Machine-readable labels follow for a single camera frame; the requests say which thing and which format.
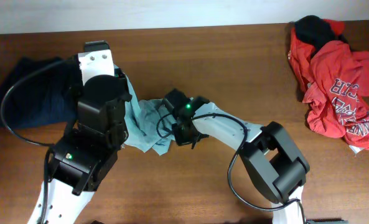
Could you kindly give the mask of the light blue-grey t-shirt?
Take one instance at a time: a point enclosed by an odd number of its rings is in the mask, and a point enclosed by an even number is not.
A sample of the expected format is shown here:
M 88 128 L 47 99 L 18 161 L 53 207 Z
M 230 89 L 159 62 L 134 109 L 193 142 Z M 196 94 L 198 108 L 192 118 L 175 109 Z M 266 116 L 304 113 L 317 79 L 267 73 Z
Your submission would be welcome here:
M 169 134 L 176 123 L 162 104 L 161 99 L 138 100 L 136 92 L 128 80 L 131 101 L 125 103 L 124 120 L 129 132 L 125 145 L 136 147 L 142 152 L 153 149 L 160 156 L 167 153 L 175 139 Z

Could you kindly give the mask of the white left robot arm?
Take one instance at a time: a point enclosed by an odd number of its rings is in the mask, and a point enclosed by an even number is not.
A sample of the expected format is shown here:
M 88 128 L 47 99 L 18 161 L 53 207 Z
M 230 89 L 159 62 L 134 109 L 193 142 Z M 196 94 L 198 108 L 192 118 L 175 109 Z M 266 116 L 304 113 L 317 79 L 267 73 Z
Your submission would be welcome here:
M 46 173 L 29 223 L 75 222 L 129 137 L 124 117 L 131 98 L 125 75 L 97 75 L 85 82 L 76 120 L 47 151 Z

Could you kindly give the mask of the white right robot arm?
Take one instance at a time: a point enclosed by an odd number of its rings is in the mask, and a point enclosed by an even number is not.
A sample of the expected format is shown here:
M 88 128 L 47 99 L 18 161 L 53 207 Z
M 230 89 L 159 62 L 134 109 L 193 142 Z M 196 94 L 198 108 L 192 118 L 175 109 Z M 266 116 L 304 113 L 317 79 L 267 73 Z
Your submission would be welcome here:
M 234 149 L 227 182 L 234 196 L 246 206 L 273 213 L 273 223 L 307 223 L 301 196 L 310 165 L 289 133 L 277 122 L 263 126 L 243 121 L 198 96 L 189 98 L 173 89 L 162 100 L 175 124 L 168 130 L 177 145 L 195 146 L 213 137 Z M 260 207 L 234 188 L 232 170 L 240 159 L 255 189 L 271 203 Z

